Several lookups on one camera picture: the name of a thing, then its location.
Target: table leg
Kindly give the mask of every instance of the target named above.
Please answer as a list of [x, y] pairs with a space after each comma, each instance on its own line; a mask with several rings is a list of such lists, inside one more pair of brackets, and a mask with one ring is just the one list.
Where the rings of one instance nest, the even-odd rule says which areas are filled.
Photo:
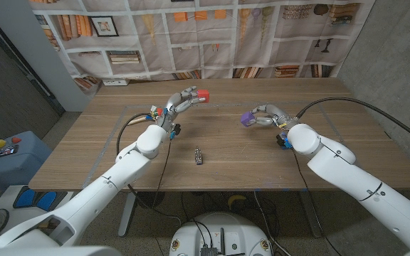
[[300, 199], [303, 204], [303, 209], [305, 209], [307, 221], [310, 224], [312, 235], [315, 238], [321, 238], [322, 232], [320, 231], [319, 220], [317, 219], [310, 193], [308, 191], [300, 191], [298, 193], [300, 194]]
[[126, 197], [125, 208], [122, 211], [120, 228], [118, 228], [118, 236], [123, 238], [127, 234], [129, 229], [129, 224], [132, 217], [132, 212], [135, 209], [135, 196], [133, 193], [128, 193]]

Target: robotic hand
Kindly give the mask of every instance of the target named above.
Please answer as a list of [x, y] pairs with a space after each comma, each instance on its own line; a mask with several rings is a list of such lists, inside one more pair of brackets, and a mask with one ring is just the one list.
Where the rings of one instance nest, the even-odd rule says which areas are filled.
[[152, 106], [151, 115], [156, 124], [150, 125], [136, 142], [124, 148], [116, 158], [116, 162], [122, 159], [128, 152], [137, 150], [149, 159], [153, 159], [158, 154], [159, 145], [164, 142], [169, 134], [173, 139], [180, 133], [180, 125], [174, 120], [179, 113], [186, 111], [197, 103], [207, 103], [210, 94], [208, 90], [197, 90], [196, 86], [189, 87], [182, 92], [173, 94], [164, 108]]
[[[257, 112], [270, 117], [255, 117]], [[410, 247], [410, 200], [384, 182], [353, 165], [355, 155], [344, 145], [319, 135], [273, 105], [263, 105], [241, 116], [245, 127], [273, 125], [288, 131], [287, 139], [296, 152], [310, 161], [318, 176], [359, 201], [374, 217]]]
[[[5, 232], [0, 236], [0, 248], [62, 247], [79, 243], [85, 229], [118, 191], [145, 173], [151, 160], [157, 156], [160, 144], [167, 139], [167, 133], [171, 133], [171, 138], [179, 133], [179, 126], [173, 123], [178, 113], [196, 103], [209, 101], [207, 90], [193, 92], [195, 89], [193, 86], [175, 93], [164, 109], [155, 107], [152, 116], [156, 124], [148, 126], [136, 142], [124, 148], [117, 155], [115, 165], [64, 206]], [[57, 226], [47, 235], [39, 226], [49, 223]]]

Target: robot finger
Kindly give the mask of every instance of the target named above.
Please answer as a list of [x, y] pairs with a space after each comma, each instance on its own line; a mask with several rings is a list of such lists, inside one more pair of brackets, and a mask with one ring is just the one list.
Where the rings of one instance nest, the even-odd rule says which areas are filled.
[[193, 98], [193, 99], [187, 100], [181, 103], [180, 105], [178, 105], [177, 107], [175, 107], [175, 112], [177, 113], [184, 112], [187, 109], [189, 109], [192, 105], [200, 103], [200, 102], [205, 102], [205, 101], [206, 101], [205, 97]]

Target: concrete wall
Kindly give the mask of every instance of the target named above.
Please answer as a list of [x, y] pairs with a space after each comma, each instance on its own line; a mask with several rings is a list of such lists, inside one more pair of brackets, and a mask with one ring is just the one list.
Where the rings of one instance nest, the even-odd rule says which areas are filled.
[[27, 0], [0, 0], [0, 27], [66, 111], [85, 109], [90, 100], [73, 82]]
[[[410, 127], [410, 1], [376, 1], [338, 78], [357, 99]], [[372, 115], [410, 158], [410, 134], [384, 117]], [[321, 201], [320, 212], [329, 225], [330, 239], [342, 254], [403, 255], [409, 251], [348, 196], [331, 193], [315, 197]], [[337, 206], [346, 210], [336, 212]]]

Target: picture frame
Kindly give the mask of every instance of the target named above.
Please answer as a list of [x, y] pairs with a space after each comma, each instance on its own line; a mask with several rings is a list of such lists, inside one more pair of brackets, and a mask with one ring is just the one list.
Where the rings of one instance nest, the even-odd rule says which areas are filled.
[[90, 18], [99, 37], [119, 36], [113, 16], [91, 16]]

